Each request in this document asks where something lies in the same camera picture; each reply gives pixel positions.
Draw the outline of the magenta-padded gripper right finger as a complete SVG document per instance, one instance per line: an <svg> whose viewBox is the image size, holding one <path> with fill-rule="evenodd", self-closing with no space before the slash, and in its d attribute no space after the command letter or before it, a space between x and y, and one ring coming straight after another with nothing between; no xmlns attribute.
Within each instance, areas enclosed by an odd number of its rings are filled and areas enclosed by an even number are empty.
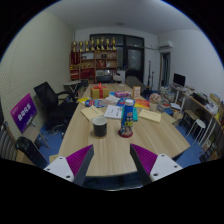
<svg viewBox="0 0 224 224"><path fill-rule="evenodd" d="M131 144L130 154L143 186L182 169L166 154L155 154L141 146Z"/></svg>

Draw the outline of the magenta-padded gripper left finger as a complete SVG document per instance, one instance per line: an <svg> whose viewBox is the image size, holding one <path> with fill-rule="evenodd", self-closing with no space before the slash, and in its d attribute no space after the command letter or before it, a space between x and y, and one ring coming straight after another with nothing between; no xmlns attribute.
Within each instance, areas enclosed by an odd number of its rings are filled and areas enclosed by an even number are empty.
<svg viewBox="0 0 224 224"><path fill-rule="evenodd" d="M59 156L45 168L45 171L82 186L93 155L94 147L89 145L68 157Z"/></svg>

